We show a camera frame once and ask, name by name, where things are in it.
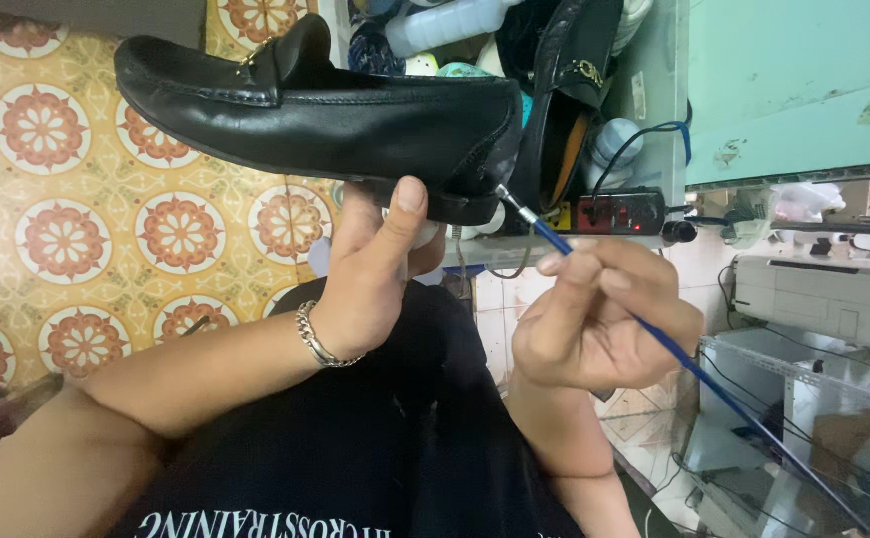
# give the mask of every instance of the human hand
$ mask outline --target human hand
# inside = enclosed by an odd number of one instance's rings
[[[370,194],[345,184],[329,279],[309,314],[322,346],[338,359],[353,359],[385,342],[402,311],[405,284],[441,263],[444,225],[428,244],[411,250],[428,209],[425,185],[411,176],[392,192],[384,220]]]
[[[537,264],[555,286],[521,317],[513,359],[529,380],[589,391],[657,383],[677,359],[631,314],[694,349],[704,316],[678,298],[674,266],[627,239],[579,240],[568,257]]]

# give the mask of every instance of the loafer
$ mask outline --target loafer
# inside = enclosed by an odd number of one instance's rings
[[[509,189],[534,211],[551,198],[579,116],[603,123],[601,104],[623,0],[561,0],[538,42],[534,104]]]
[[[511,176],[521,97],[494,77],[379,77],[334,68],[316,14],[242,62],[150,36],[116,51],[117,86],[193,149],[264,171],[364,184],[387,207],[399,178],[429,190],[429,219],[489,222]]]

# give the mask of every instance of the shoe sole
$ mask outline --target shoe sole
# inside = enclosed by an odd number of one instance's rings
[[[298,168],[289,168],[283,166],[266,165],[260,163],[251,163],[235,155],[231,155],[224,151],[218,151],[207,145],[191,140],[185,135],[178,133],[173,129],[169,129],[166,125],[158,122],[143,111],[132,99],[127,97],[122,86],[117,82],[119,93],[126,100],[126,103],[147,122],[155,126],[162,132],[172,136],[176,140],[185,143],[190,148],[202,153],[222,159],[223,161],[253,168],[269,173],[299,175],[304,177],[312,177],[313,170],[303,170]],[[395,185],[401,178],[377,177],[369,175],[357,174],[340,174],[335,172],[315,172],[317,177],[337,179],[341,181],[350,181],[353,183],[363,184],[364,187],[372,192],[373,200],[377,205],[387,208],[392,199],[392,191],[395,190]],[[429,192],[429,220],[436,222],[444,222],[447,224],[461,226],[480,226],[486,224],[494,215],[495,208],[498,205],[498,197],[494,193],[483,196],[459,196],[455,194],[447,194],[444,192]]]

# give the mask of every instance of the white appliance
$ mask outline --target white appliance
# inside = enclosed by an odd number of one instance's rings
[[[737,311],[870,347],[870,260],[743,255],[734,275]]]

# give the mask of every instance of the plastic bottle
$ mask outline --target plastic bottle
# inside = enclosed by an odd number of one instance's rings
[[[595,151],[592,155],[594,162],[588,168],[588,175],[585,178],[585,186],[588,190],[595,188],[598,178],[601,178],[604,169],[611,162],[611,158],[629,138],[640,130],[637,124],[627,118],[614,118],[604,124],[595,140]],[[634,140],[624,153],[621,153],[618,162],[611,168],[611,173],[607,178],[604,178],[604,183],[601,184],[602,189],[620,185],[631,178],[634,173],[631,163],[641,152],[642,147],[644,147],[644,138],[639,138]]]
[[[407,57],[501,28],[508,8],[524,0],[455,0],[385,25],[392,54]]]

